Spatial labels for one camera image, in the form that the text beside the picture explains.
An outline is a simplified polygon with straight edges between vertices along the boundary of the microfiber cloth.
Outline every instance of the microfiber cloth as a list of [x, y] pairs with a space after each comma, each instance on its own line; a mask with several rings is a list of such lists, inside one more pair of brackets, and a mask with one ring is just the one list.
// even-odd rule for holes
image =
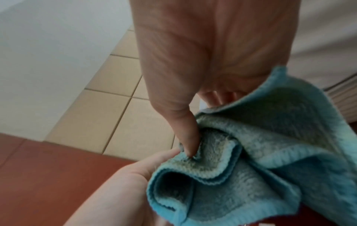
[[150, 206], [170, 223], [244, 225], [304, 203], [357, 225], [357, 136], [318, 88], [276, 67], [253, 93], [196, 119], [197, 155], [181, 152], [148, 184]]

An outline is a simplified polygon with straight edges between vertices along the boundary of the towel fold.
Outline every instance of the towel fold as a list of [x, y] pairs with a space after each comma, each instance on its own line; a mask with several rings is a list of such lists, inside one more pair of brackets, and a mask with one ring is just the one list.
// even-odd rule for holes
[[357, 225], [357, 136], [323, 92], [276, 67], [248, 96], [196, 115], [197, 155], [162, 164], [150, 206], [175, 226], [237, 226], [300, 203]]

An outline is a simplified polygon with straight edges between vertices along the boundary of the blue towel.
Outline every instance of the blue towel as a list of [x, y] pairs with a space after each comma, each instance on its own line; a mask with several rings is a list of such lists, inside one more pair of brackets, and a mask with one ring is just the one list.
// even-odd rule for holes
[[276, 67], [248, 96], [196, 115], [197, 155], [162, 164], [150, 206], [174, 225], [237, 226], [300, 203], [357, 225], [357, 137], [324, 93]]

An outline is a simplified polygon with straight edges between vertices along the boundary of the hand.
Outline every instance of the hand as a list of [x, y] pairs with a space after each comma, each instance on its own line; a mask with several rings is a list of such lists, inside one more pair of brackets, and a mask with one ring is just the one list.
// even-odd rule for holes
[[65, 226], [168, 226], [149, 206], [152, 173], [179, 149], [158, 152], [118, 170], [73, 214]]
[[300, 0], [130, 0], [140, 62], [152, 106], [188, 156], [200, 135], [189, 103], [210, 107], [256, 89], [285, 65]]

